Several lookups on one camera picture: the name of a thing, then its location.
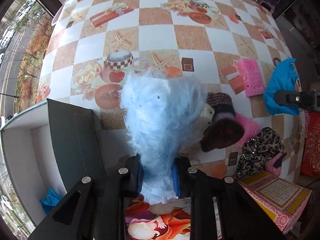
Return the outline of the checkered floral tablecloth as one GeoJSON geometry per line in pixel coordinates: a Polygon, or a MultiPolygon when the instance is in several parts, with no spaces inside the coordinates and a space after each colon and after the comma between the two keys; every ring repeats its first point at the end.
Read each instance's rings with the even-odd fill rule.
{"type": "Polygon", "coordinates": [[[92,109],[106,137],[106,166],[130,154],[118,90],[130,70],[194,76],[231,96],[236,113],[273,128],[287,155],[281,178],[296,182],[303,117],[270,115],[261,95],[247,97],[236,63],[256,59],[268,83],[274,59],[291,57],[272,15],[252,0],[78,0],[64,9],[44,56],[36,100],[92,109]]]}

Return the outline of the dark green storage box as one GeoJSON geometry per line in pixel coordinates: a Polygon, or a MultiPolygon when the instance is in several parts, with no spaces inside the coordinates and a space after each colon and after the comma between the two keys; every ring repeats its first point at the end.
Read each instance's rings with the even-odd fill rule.
{"type": "Polygon", "coordinates": [[[64,196],[83,177],[105,176],[91,109],[51,99],[1,128],[1,150],[13,188],[34,225],[46,216],[40,201],[64,196]]]}

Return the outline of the small blue cloth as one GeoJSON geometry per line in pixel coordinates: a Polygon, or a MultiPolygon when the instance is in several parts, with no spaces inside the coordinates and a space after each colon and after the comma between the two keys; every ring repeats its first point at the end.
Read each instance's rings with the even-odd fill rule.
{"type": "Polygon", "coordinates": [[[56,193],[53,189],[49,189],[44,200],[40,200],[40,204],[46,214],[49,214],[50,211],[60,202],[62,196],[56,193]]]}

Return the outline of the leopard print scrunchie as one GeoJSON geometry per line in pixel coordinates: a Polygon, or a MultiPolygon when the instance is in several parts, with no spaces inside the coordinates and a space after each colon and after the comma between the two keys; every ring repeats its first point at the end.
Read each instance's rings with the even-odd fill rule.
{"type": "Polygon", "coordinates": [[[278,153],[286,153],[280,136],[270,127],[263,128],[242,146],[234,180],[265,170],[265,164],[278,153]]]}

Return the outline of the light blue fluffy cloth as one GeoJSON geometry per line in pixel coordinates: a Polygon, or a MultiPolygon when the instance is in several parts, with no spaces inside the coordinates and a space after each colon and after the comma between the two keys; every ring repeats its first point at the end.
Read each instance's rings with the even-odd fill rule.
{"type": "Polygon", "coordinates": [[[131,72],[120,91],[120,107],[129,144],[140,156],[141,194],[151,205],[175,199],[172,166],[186,147],[199,142],[197,123],[207,91],[193,76],[166,77],[163,72],[131,72]]]}

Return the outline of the pink patterned box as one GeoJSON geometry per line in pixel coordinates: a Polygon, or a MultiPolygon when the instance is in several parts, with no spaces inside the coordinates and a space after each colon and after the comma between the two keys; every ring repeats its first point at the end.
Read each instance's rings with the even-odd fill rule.
{"type": "Polygon", "coordinates": [[[287,234],[294,227],[311,195],[311,190],[265,171],[241,178],[238,183],[283,234],[287,234]]]}

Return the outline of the red patterned cushion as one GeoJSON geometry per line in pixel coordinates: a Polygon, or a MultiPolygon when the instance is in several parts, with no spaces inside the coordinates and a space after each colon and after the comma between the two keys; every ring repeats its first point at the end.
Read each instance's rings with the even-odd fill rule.
{"type": "Polygon", "coordinates": [[[320,173],[320,117],[319,112],[305,110],[305,142],[301,172],[319,178],[320,173]]]}

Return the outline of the large blue cloth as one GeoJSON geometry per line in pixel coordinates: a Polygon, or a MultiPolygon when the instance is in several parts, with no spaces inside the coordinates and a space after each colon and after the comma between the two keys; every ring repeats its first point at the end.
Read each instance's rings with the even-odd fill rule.
{"type": "Polygon", "coordinates": [[[293,116],[300,115],[298,107],[284,106],[276,103],[274,96],[276,91],[284,90],[296,92],[296,82],[299,79],[294,63],[296,59],[285,59],[277,64],[274,68],[267,88],[263,94],[265,107],[270,115],[288,114],[293,116]]]}

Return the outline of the brown pink knit sock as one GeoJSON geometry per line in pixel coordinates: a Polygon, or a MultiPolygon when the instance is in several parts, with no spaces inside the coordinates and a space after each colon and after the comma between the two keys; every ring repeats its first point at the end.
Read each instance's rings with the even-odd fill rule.
{"type": "Polygon", "coordinates": [[[210,152],[234,145],[243,137],[244,128],[236,120],[231,97],[225,93],[209,92],[207,103],[213,108],[214,115],[212,124],[200,141],[201,150],[210,152]]]}

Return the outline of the pink sponge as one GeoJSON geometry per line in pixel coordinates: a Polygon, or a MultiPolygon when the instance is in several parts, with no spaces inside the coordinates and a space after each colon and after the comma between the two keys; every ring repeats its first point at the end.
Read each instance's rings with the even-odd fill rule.
{"type": "Polygon", "coordinates": [[[265,84],[256,59],[243,58],[236,63],[238,72],[244,83],[246,96],[252,97],[265,92],[265,84]]]}

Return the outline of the pink plastic stool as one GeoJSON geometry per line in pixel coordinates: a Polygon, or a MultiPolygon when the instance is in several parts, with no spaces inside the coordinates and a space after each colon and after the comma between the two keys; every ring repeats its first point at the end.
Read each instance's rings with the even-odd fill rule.
{"type": "Polygon", "coordinates": [[[274,13],[274,10],[277,6],[277,2],[275,1],[261,0],[259,4],[271,14],[274,13]]]}

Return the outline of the flat pink cloth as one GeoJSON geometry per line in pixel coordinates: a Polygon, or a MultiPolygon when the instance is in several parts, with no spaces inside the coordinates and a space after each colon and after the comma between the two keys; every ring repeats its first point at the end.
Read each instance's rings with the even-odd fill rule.
{"type": "Polygon", "coordinates": [[[236,121],[243,127],[244,135],[236,143],[237,146],[242,146],[245,142],[249,141],[255,137],[261,130],[261,127],[258,123],[249,119],[239,113],[235,114],[236,121]]]}

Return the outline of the pink black fuzzy sock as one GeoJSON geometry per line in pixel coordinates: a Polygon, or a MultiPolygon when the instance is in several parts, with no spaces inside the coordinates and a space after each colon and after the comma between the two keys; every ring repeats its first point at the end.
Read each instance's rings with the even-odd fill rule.
{"type": "Polygon", "coordinates": [[[265,164],[265,171],[275,177],[279,177],[281,174],[282,162],[285,157],[286,153],[278,153],[265,164]]]}

